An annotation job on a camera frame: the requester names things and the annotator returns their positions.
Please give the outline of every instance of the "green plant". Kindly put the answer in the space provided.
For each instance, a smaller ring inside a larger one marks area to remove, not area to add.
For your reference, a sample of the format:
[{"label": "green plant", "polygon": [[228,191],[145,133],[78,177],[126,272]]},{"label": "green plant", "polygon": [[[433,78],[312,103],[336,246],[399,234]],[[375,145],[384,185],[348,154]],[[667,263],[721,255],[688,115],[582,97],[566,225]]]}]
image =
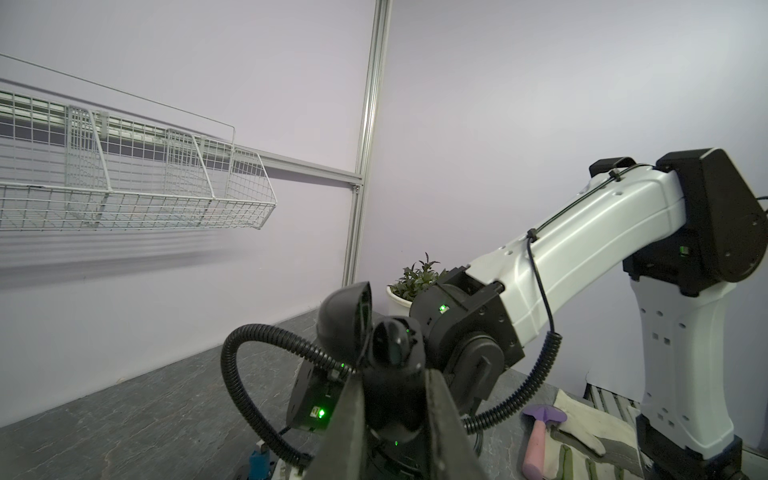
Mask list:
[{"label": "green plant", "polygon": [[407,266],[402,269],[400,280],[389,286],[392,293],[404,300],[412,302],[413,299],[416,298],[416,295],[427,290],[443,273],[445,273],[445,269],[440,273],[433,270],[432,265],[440,262],[435,262],[434,260],[430,262],[429,255],[426,252],[424,252],[424,254],[427,257],[427,261],[422,262],[419,260],[419,263],[422,264],[421,267],[413,268],[416,266],[414,263],[410,267]]}]

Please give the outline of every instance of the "white wire basket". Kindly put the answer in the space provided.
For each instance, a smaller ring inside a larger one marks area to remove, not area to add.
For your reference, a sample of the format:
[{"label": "white wire basket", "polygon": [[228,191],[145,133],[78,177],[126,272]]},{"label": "white wire basket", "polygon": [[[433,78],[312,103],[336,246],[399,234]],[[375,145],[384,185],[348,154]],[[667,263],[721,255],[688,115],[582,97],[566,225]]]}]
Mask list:
[{"label": "white wire basket", "polygon": [[0,91],[0,230],[261,228],[256,152]]}]

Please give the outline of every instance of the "white flower pot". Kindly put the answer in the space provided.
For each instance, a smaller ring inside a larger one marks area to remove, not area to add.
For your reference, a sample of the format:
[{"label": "white flower pot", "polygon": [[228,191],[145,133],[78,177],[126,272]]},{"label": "white flower pot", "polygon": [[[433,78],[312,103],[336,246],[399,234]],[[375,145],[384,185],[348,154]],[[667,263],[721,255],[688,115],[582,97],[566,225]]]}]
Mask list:
[{"label": "white flower pot", "polygon": [[386,287],[386,295],[389,298],[389,309],[387,311],[389,315],[408,316],[408,313],[411,311],[411,302],[392,293],[392,289],[389,286]]}]

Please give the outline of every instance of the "blue object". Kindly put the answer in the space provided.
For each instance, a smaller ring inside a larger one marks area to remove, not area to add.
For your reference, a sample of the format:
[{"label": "blue object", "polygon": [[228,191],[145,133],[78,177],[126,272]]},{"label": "blue object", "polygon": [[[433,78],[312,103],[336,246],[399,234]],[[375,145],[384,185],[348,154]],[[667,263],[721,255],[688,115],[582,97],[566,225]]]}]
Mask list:
[{"label": "blue object", "polygon": [[267,480],[270,477],[269,450],[266,450],[264,453],[253,450],[253,453],[248,458],[248,463],[250,463],[248,480]]}]

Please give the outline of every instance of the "table surface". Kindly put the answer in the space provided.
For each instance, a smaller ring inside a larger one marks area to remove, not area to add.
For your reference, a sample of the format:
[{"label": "table surface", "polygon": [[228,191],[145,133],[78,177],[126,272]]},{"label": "table surface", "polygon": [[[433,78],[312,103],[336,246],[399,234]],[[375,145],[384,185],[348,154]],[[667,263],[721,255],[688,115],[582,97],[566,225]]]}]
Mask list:
[{"label": "table surface", "polygon": [[[280,326],[315,336],[316,310]],[[258,441],[227,395],[220,347],[0,429],[0,478],[8,480],[229,480]],[[261,412],[280,429],[301,360],[281,349],[248,343],[240,374]],[[525,376],[508,370],[480,411],[511,395]],[[545,384],[533,403],[552,404]],[[489,479],[522,479],[531,420],[520,415],[485,432],[480,457]],[[290,431],[286,439],[316,452],[321,437]]]}]

